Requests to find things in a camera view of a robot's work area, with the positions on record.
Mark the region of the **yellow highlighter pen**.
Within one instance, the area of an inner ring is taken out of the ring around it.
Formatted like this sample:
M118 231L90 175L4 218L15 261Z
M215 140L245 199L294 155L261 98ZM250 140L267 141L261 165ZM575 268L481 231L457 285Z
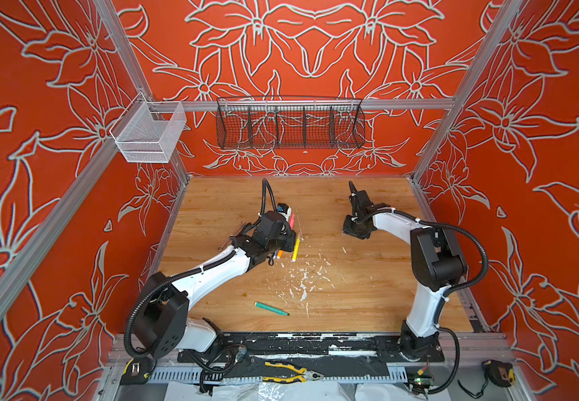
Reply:
M301 238L300 238L300 236L298 236L295 240L294 249L292 252L292 259L291 259L292 262L297 262L300 244L301 244Z

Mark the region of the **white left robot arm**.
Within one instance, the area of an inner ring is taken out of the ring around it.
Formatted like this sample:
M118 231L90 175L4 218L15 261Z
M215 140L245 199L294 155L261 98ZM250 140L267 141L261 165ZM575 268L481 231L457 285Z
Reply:
M130 312L124 349L134 359L160 359L173 350L204 353L217 342L219 330L208 320L189 317L207 295L256 267L274 264L279 253L294 250L298 235L290 225L291 208L275 200L269 181L262 180L258 218L229 237L217 256L197 267L147 279Z

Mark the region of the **green highlighter pen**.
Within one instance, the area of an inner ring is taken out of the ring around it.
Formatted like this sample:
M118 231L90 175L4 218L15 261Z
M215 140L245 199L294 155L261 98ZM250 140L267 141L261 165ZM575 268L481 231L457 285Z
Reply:
M262 302L255 302L255 303L254 303L254 306L257 307L257 308L263 309L263 310L265 310L265 311L278 314L278 315L280 315L280 316L289 316L289 313L288 313L288 312L285 312L284 310L279 309L279 308L277 308L277 307L273 307L273 306L270 306L270 305L268 305L268 304L264 304L264 303L262 303Z

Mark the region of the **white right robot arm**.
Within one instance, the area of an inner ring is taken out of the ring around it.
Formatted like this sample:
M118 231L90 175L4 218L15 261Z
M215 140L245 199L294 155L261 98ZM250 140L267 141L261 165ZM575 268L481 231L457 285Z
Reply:
M449 334L455 345L455 361L448 379L431 387L411 381L408 389L415 395L430 396L445 391L454 381L460 365L461 349L455 332L440 324L441 314L451 294L481 282L489 271L486 248L467 230L444 222L428 222L385 204L374 203L367 192L349 182L351 214L344 220L344 234L361 240L376 231L388 232L406 242L411 249L411 271L417 281L415 300L401 324L398 342L400 355L419 362L439 344L439 334ZM478 274L464 281L468 263L458 236L471 241L481 257Z

